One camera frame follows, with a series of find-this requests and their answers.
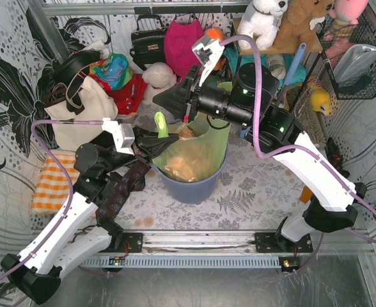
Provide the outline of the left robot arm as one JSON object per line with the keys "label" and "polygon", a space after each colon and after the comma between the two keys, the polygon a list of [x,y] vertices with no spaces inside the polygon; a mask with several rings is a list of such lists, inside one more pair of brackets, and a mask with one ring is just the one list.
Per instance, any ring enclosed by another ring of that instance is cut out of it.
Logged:
{"label": "left robot arm", "polygon": [[79,146],[74,163],[79,176],[67,200],[26,248],[1,261],[10,283],[36,304],[47,302],[63,278],[95,253],[130,250],[114,219],[130,193],[144,188],[152,159],[179,139],[129,124],[116,132],[111,138],[104,132],[102,144]]}

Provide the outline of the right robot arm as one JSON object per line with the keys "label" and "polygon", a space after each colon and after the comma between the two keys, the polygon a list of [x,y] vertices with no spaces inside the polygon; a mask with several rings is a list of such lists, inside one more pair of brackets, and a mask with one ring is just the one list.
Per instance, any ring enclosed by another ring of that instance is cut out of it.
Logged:
{"label": "right robot arm", "polygon": [[307,209],[282,220],[267,249],[290,251],[314,230],[332,233],[352,228],[358,211],[353,203],[366,189],[354,184],[318,151],[302,125],[270,100],[279,81],[266,67],[254,63],[239,68],[230,92],[202,84],[204,71],[193,66],[187,76],[157,94],[153,102],[175,118],[191,122],[198,113],[248,128],[245,139],[261,153],[284,164],[313,193]]}

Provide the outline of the green plastic trash bag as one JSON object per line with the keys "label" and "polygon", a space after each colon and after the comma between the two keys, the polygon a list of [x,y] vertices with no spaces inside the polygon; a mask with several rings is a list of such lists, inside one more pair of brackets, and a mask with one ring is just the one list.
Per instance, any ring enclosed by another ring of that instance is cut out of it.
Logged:
{"label": "green plastic trash bag", "polygon": [[168,123],[163,112],[154,115],[161,137],[178,135],[178,140],[158,157],[153,165],[179,182],[199,182],[221,167],[227,149],[230,123],[198,113],[189,123]]}

